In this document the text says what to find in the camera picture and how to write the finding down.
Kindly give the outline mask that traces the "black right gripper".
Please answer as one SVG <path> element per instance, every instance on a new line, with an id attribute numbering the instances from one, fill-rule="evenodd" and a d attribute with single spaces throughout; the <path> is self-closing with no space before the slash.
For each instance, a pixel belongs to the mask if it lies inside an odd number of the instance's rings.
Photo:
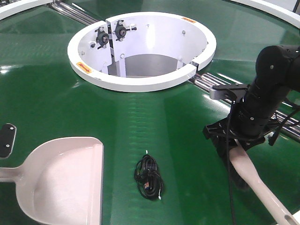
<path id="1" fill-rule="evenodd" d="M 279 122 L 270 117 L 259 118 L 251 115 L 241 103 L 233 104 L 227 117 L 204 126 L 203 134 L 210 139 L 218 156 L 226 162 L 227 152 L 239 142 L 248 150 L 265 141 L 264 136 L 279 127 Z"/>

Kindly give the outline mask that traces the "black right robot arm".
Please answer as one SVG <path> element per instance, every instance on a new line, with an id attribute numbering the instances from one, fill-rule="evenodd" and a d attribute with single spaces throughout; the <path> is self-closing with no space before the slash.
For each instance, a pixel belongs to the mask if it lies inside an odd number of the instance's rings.
<path id="1" fill-rule="evenodd" d="M 245 150 L 265 141 L 274 131 L 269 144 L 274 145 L 288 119 L 273 119 L 275 111 L 291 90 L 300 90 L 300 48 L 297 45 L 267 46 L 259 53 L 256 77 L 251 85 L 214 85 L 210 98 L 230 99 L 228 116 L 206 125 L 203 133 L 211 139 L 222 159 L 239 141 Z"/>

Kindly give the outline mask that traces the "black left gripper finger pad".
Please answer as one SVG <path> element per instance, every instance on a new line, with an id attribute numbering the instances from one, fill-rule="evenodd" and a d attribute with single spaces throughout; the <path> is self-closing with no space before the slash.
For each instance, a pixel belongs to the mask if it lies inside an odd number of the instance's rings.
<path id="1" fill-rule="evenodd" d="M 14 147 L 16 126 L 10 123 L 4 124 L 0 129 L 0 158 L 8 158 Z"/>

